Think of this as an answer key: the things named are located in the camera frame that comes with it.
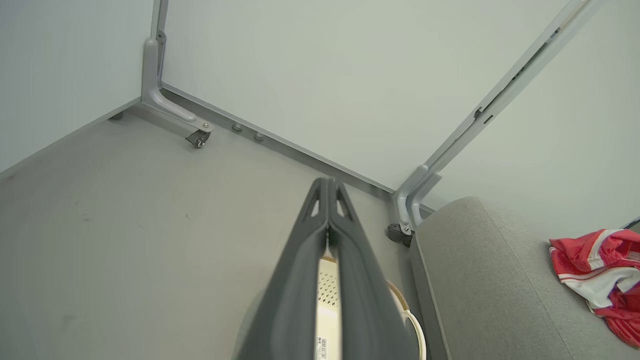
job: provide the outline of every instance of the sticker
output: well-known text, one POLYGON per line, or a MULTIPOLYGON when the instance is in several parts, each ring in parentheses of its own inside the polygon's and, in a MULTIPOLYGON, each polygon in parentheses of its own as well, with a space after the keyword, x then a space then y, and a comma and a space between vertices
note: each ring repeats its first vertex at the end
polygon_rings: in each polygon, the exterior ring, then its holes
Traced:
POLYGON ((318 337, 316 342, 316 360, 326 360, 326 339, 318 337))

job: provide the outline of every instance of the red and white shirt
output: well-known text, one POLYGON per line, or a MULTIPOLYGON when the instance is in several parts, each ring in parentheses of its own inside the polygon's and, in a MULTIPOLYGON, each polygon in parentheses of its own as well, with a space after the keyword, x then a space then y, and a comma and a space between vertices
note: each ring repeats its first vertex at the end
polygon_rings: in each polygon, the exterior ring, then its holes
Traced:
POLYGON ((549 242, 560 281, 584 297, 621 340, 640 347, 640 234, 603 229, 549 242))

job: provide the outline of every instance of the gray fabric upholstery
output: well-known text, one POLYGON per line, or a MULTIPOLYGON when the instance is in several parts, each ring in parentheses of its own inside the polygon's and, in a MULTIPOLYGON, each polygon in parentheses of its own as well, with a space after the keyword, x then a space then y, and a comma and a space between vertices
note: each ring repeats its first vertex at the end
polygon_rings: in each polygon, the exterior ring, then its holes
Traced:
POLYGON ((433 359, 640 359, 558 281, 549 238, 477 197, 420 225, 412 266, 433 359))

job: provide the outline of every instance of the floor stain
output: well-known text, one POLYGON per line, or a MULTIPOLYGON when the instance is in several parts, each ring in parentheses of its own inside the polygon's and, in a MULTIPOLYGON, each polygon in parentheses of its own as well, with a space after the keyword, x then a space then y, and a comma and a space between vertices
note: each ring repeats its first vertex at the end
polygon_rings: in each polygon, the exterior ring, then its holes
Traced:
POLYGON ((13 180, 15 180, 15 174, 7 177, 4 180, 0 181, 0 188, 3 187, 4 185, 7 185, 8 183, 12 182, 13 180))
POLYGON ((60 332, 64 334, 69 328, 69 326, 71 325, 71 323, 73 323, 76 320, 76 318, 77 318, 76 314, 66 314, 65 316, 62 316, 62 327, 60 329, 60 332))

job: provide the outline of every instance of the perforated vent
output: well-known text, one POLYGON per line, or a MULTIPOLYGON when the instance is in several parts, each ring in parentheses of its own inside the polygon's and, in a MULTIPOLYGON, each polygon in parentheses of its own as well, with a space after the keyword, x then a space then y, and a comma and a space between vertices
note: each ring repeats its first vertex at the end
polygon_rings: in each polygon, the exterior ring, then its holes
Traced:
POLYGON ((318 302, 323 302, 337 309, 340 305, 337 285, 335 274, 320 271, 318 277, 318 302))

